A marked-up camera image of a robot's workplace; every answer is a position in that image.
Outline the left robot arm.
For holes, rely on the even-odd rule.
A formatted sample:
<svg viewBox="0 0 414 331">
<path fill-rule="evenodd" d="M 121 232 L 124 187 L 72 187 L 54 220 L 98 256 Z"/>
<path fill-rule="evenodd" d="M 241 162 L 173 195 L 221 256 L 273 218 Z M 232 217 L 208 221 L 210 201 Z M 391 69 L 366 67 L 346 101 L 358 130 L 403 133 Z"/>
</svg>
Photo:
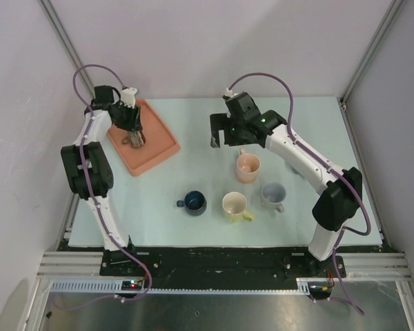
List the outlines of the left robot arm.
<svg viewBox="0 0 414 331">
<path fill-rule="evenodd" d="M 112 201 L 110 191 L 115 180 L 101 142 L 114 126 L 126 131 L 127 143 L 132 147 L 144 146 L 146 138 L 136 94 L 133 87 L 118 91 L 112 86 L 99 86 L 96 99 L 86 106 L 79 136 L 72 145 L 61 149 L 70 189 L 92 211 L 108 251 L 126 249 L 131 240 L 122 229 Z"/>
</svg>

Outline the brown glazed mug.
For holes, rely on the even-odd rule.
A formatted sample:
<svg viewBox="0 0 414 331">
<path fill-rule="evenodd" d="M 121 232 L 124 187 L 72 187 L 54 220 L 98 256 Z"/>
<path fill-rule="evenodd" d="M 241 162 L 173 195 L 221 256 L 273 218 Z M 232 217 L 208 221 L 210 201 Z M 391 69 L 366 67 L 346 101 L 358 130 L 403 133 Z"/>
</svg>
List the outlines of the brown glazed mug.
<svg viewBox="0 0 414 331">
<path fill-rule="evenodd" d="M 123 145 L 131 145 L 133 148 L 141 148 L 146 143 L 146 138 L 142 130 L 127 131 L 126 137 L 122 139 Z"/>
</svg>

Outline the large pink mug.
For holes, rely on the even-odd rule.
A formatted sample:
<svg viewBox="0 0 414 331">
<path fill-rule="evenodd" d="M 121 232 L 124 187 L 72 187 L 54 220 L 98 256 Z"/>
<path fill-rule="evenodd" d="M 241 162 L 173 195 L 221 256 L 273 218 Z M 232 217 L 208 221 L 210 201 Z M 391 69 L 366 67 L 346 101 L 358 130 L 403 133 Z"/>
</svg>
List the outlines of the large pink mug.
<svg viewBox="0 0 414 331">
<path fill-rule="evenodd" d="M 239 149 L 239 156 L 236 160 L 235 175 L 241 183 L 253 183 L 261 168 L 261 161 L 256 154 Z"/>
</svg>

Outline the pale yellow mug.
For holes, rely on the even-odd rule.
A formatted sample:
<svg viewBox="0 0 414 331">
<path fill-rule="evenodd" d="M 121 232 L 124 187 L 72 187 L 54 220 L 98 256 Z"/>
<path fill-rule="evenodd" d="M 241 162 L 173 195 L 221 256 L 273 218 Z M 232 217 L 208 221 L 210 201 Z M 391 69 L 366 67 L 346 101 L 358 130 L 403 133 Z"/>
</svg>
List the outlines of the pale yellow mug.
<svg viewBox="0 0 414 331">
<path fill-rule="evenodd" d="M 248 201 L 239 192 L 229 192 L 222 199 L 222 209 L 229 222 L 253 221 L 255 215 L 248 211 Z"/>
</svg>

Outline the light grey footed mug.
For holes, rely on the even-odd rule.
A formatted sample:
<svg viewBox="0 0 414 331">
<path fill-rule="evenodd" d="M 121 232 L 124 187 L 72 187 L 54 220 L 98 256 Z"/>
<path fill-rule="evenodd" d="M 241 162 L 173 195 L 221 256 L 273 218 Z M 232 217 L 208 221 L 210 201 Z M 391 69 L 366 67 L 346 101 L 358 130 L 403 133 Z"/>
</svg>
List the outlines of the light grey footed mug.
<svg viewBox="0 0 414 331">
<path fill-rule="evenodd" d="M 284 200 L 286 198 L 285 187 L 278 182 L 270 182 L 261 188 L 261 204 L 268 210 L 275 210 L 278 213 L 283 213 Z"/>
</svg>

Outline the dark blue striped mug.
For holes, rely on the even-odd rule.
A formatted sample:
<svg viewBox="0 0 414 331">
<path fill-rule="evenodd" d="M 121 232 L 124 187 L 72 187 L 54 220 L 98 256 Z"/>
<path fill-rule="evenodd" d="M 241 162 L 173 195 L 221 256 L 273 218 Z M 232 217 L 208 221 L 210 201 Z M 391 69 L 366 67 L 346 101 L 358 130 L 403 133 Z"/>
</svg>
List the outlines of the dark blue striped mug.
<svg viewBox="0 0 414 331">
<path fill-rule="evenodd" d="M 203 193 L 198 190 L 188 192 L 182 200 L 176 201 L 178 208 L 183 208 L 191 216 L 202 215 L 207 208 L 207 200 Z"/>
</svg>

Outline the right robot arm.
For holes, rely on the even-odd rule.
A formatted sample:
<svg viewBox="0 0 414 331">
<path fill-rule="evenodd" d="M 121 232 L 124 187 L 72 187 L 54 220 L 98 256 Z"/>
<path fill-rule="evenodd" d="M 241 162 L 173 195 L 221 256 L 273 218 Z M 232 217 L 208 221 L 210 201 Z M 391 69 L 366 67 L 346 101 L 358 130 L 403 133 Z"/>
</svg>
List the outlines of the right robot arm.
<svg viewBox="0 0 414 331">
<path fill-rule="evenodd" d="M 290 128 L 280 114 L 273 110 L 261 113 L 248 93 L 227 90 L 223 98 L 228 111 L 210 116 L 211 146 L 257 144 L 281 157 L 318 194 L 312 209 L 317 225 L 308 245 L 310 255 L 305 259 L 305 268 L 315 277 L 322 276 L 330 268 L 329 256 L 346 222 L 364 209 L 362 173 L 355 167 L 347 170 L 329 161 Z"/>
</svg>

